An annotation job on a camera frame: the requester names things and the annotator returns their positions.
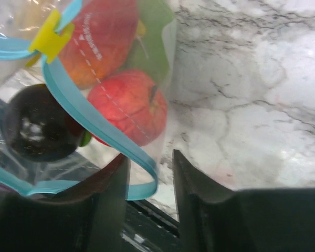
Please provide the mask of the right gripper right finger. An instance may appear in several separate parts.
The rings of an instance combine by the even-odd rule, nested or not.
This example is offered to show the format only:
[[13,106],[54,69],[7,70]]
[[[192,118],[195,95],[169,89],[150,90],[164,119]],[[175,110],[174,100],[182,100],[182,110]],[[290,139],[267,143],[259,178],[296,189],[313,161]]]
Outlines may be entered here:
[[230,190],[173,151],[182,251],[315,251],[315,188]]

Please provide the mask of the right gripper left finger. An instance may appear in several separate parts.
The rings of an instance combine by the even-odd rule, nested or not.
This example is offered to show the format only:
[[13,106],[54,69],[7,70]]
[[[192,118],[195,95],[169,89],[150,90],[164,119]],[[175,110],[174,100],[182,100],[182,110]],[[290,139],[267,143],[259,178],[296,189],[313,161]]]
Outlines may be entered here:
[[129,166],[120,154],[48,198],[0,191],[0,251],[120,251]]

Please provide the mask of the dark avocado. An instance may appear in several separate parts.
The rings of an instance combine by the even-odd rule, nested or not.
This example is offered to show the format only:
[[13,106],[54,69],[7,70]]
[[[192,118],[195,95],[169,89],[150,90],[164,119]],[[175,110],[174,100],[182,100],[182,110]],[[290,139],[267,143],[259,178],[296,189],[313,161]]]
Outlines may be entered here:
[[72,154],[85,129],[49,92],[45,84],[26,87],[9,101],[3,137],[10,150],[34,162],[53,162]]

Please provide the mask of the red strawberry toy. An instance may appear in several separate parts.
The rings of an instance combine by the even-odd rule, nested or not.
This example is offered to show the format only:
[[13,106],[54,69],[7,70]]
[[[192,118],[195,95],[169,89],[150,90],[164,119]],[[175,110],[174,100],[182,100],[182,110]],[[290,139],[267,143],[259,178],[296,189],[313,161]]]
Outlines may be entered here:
[[153,79],[141,70],[126,70],[103,80],[87,99],[138,146],[157,139],[166,127],[167,102]]

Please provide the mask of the clear zip top bag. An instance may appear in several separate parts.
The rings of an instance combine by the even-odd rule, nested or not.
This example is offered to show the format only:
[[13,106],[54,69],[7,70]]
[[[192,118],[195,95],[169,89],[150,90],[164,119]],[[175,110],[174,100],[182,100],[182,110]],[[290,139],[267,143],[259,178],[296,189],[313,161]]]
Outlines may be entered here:
[[[151,143],[138,146],[87,99],[91,89],[103,80],[126,70],[140,69],[124,68],[126,59],[111,75],[89,89],[80,90],[58,57],[71,40],[75,30],[72,21],[83,3],[0,1],[0,184],[24,196],[56,194],[105,168],[115,156],[123,154],[130,161],[127,199],[146,199],[158,189],[158,163],[165,129]],[[139,18],[134,41],[140,40],[145,32]],[[53,162],[23,158],[9,149],[3,137],[5,111],[10,99],[22,89],[37,84],[45,84],[61,107],[85,129],[77,149]],[[170,86],[165,90],[156,85],[167,102]]]

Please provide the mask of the green lime fruit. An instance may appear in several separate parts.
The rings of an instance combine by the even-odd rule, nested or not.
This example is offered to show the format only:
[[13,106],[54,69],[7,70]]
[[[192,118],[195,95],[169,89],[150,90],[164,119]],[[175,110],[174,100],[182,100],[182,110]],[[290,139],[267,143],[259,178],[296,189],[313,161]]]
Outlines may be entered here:
[[145,71],[162,89],[171,84],[177,20],[168,1],[137,1],[146,32],[133,42],[124,68]]

